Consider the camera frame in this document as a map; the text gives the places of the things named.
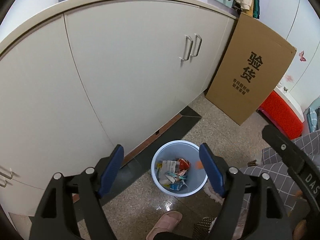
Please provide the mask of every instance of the cabinet handle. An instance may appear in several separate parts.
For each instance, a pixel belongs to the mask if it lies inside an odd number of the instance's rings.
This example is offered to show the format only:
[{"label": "cabinet handle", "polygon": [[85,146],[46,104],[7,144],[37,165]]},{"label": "cabinet handle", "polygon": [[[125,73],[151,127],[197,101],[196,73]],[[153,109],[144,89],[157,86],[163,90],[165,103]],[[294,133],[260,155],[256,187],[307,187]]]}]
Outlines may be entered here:
[{"label": "cabinet handle", "polygon": [[187,56],[187,58],[181,57],[181,62],[182,62],[182,61],[187,61],[187,60],[190,59],[191,49],[192,49],[192,45],[193,45],[193,40],[191,39],[190,36],[186,35],[186,42],[187,42],[187,40],[190,40],[190,47],[189,47],[189,51],[188,51],[188,56]]},{"label": "cabinet handle", "polygon": [[0,183],[0,186],[1,186],[1,187],[6,187],[6,186],[7,186],[7,181],[4,180],[4,184],[1,184],[1,183]]},{"label": "cabinet handle", "polygon": [[199,54],[199,50],[200,50],[201,43],[202,43],[202,38],[201,38],[201,36],[200,36],[199,34],[196,34],[196,39],[195,39],[195,41],[197,40],[197,38],[200,39],[200,42],[199,42],[199,45],[198,45],[197,54],[196,54],[196,55],[191,55],[191,57],[196,57],[196,56],[198,56],[198,54]]},{"label": "cabinet handle", "polygon": [[0,171],[0,175],[1,175],[1,176],[4,176],[4,177],[7,178],[7,179],[12,179],[12,178],[13,178],[13,172],[12,172],[12,171],[10,171],[10,177],[9,177],[8,175],[2,173],[1,171]]}]

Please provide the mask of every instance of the trash can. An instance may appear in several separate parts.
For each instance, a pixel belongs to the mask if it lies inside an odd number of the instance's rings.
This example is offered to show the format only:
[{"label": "trash can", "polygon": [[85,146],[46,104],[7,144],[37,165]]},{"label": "trash can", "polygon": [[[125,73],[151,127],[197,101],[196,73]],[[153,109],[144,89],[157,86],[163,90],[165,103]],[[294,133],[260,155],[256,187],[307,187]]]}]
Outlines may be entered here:
[{"label": "trash can", "polygon": [[[188,178],[186,179],[187,187],[184,185],[181,190],[175,191],[164,188],[158,181],[156,174],[156,165],[159,162],[183,158],[190,162]],[[151,175],[157,187],[164,193],[174,197],[186,197],[198,192],[207,181],[207,174],[204,169],[197,169],[196,162],[199,161],[199,147],[191,142],[177,140],[168,142],[161,146],[153,156],[151,162]]]}]

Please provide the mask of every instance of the gray plaid blanket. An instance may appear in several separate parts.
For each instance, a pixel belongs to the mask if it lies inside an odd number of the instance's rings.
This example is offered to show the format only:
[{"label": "gray plaid blanket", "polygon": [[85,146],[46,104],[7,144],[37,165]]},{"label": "gray plaid blanket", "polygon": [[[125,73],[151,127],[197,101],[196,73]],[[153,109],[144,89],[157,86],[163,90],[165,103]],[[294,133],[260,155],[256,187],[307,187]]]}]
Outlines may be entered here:
[{"label": "gray plaid blanket", "polygon": [[[320,130],[296,138],[292,142],[303,150],[318,169],[320,169]],[[240,170],[245,174],[253,176],[259,176],[264,172],[268,173],[279,192],[286,211],[292,211],[296,203],[295,194],[299,190],[299,187],[289,176],[287,172],[288,167],[282,162],[280,155],[271,147],[262,150],[261,162],[262,165],[260,166],[241,168]],[[248,209],[249,202],[250,194],[245,194],[242,207]]]}]

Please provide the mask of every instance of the pink slipper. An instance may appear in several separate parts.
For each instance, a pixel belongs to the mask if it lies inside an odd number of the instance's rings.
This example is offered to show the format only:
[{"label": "pink slipper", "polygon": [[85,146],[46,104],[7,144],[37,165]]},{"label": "pink slipper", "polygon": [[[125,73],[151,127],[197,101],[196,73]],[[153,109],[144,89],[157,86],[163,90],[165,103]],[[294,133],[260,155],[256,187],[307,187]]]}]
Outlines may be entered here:
[{"label": "pink slipper", "polygon": [[146,240],[153,240],[156,234],[160,232],[172,232],[176,225],[182,219],[182,214],[178,211],[168,211],[155,224],[151,229],[150,233],[147,235]]}]

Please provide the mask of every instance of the trash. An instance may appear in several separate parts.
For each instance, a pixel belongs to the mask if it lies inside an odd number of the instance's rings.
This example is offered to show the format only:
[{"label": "trash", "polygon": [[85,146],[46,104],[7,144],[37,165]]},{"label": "trash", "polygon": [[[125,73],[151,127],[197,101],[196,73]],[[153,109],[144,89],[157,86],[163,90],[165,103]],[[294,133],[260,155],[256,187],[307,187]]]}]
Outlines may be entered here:
[{"label": "trash", "polygon": [[196,162],[196,168],[197,168],[197,170],[204,169],[201,161],[197,161],[197,162]]},{"label": "trash", "polygon": [[190,162],[182,158],[175,161],[162,161],[156,165],[159,183],[171,190],[180,190],[187,179]]}]

